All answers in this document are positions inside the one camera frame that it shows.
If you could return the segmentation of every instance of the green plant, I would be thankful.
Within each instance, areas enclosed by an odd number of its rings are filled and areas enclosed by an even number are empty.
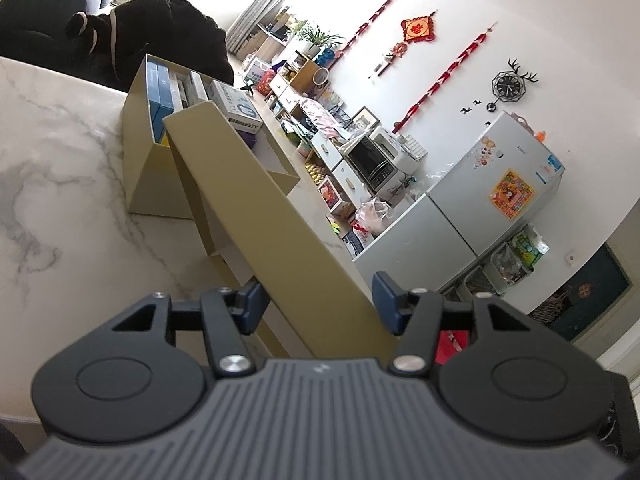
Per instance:
[[[303,41],[309,41],[315,46],[333,48],[341,43],[344,38],[331,32],[323,32],[317,25],[307,23],[298,33],[298,37]]]
[[[300,30],[306,25],[306,20],[296,20],[296,24],[291,29],[291,32],[296,36]]]

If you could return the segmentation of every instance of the blue book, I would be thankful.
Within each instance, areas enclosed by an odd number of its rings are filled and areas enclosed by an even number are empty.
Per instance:
[[[171,80],[169,79],[169,69],[162,64],[158,64],[158,91],[160,94],[160,106],[152,122],[154,139],[160,142],[164,124],[162,118],[174,113],[174,99],[171,97]]]
[[[146,62],[146,94],[149,98],[149,114],[154,122],[160,107],[160,89],[158,87],[158,66],[151,60]]]

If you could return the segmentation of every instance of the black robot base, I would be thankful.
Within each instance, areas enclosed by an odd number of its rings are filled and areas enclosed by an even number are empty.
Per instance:
[[[372,293],[382,323],[401,336],[387,368],[345,358],[268,359],[256,369],[241,337],[270,302],[256,280],[198,301],[147,296],[37,372],[31,395],[50,438],[4,474],[639,477],[628,465],[640,433],[626,381],[495,296],[453,303],[436,292],[402,290],[384,273],[374,277]],[[203,332],[209,367],[175,348],[177,330]],[[470,332],[468,348],[441,367],[434,364],[440,330]]]

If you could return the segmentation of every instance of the plastic bag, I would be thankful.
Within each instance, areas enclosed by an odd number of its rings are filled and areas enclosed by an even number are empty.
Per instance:
[[[378,197],[363,203],[356,211],[356,220],[374,236],[379,236],[395,220],[393,208]]]

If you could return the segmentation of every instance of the white appliance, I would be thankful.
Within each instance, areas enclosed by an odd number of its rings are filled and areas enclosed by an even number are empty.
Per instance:
[[[407,152],[402,144],[389,135],[382,126],[378,126],[373,130],[369,138],[399,171],[411,175],[418,169],[420,163]]]
[[[384,270],[404,288],[439,290],[529,221],[563,172],[544,144],[502,113],[354,263],[369,286]]]
[[[389,186],[401,186],[404,182],[404,174],[366,135],[351,139],[339,151],[376,195]]]

